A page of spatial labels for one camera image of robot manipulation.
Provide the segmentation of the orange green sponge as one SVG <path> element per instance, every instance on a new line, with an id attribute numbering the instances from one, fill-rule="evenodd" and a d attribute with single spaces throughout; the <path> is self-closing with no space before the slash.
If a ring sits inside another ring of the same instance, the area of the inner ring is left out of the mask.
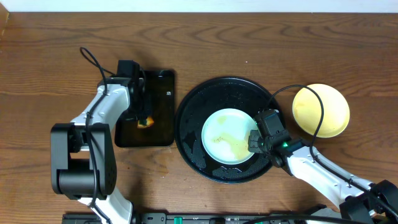
<path id="1" fill-rule="evenodd" d="M 148 116 L 147 118 L 144 119 L 139 119 L 137 122 L 137 127 L 139 129 L 144 129 L 144 128 L 149 128 L 154 124 L 154 120 L 152 116 Z"/>

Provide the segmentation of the light green front plate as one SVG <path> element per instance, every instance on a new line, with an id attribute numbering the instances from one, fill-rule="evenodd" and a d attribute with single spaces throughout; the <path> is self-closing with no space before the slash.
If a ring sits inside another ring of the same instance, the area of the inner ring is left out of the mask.
<path id="1" fill-rule="evenodd" d="M 206 153 L 215 161 L 226 165 L 242 164 L 254 155 L 248 145 L 252 130 L 258 128 L 247 113 L 226 108 L 206 119 L 201 141 Z"/>

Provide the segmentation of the yellow plate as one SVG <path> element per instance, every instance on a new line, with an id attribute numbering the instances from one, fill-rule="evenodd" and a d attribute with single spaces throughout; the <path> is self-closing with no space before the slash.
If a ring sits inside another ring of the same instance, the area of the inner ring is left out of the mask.
<path id="1" fill-rule="evenodd" d="M 349 124 L 350 110 L 345 97 L 326 84 L 311 84 L 295 95 L 292 112 L 296 123 L 311 135 L 320 128 L 319 138 L 341 134 Z"/>

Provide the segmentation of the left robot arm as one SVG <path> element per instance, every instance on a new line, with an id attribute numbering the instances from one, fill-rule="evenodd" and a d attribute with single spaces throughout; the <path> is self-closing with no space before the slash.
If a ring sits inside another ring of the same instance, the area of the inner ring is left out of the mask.
<path id="1" fill-rule="evenodd" d="M 81 114 L 50 131 L 53 191 L 88 206 L 101 223 L 133 222 L 133 204 L 116 187 L 111 131 L 122 114 L 140 104 L 145 85 L 144 75 L 104 78 Z"/>

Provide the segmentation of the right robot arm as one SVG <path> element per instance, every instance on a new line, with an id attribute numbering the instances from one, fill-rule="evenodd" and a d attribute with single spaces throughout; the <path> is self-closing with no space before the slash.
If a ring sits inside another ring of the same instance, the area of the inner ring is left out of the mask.
<path id="1" fill-rule="evenodd" d="M 263 154 L 272 165 L 318 190 L 336 205 L 342 219 L 359 223 L 397 223 L 397 186 L 359 178 L 321 155 L 287 131 L 273 136 L 250 131 L 249 151 Z"/>

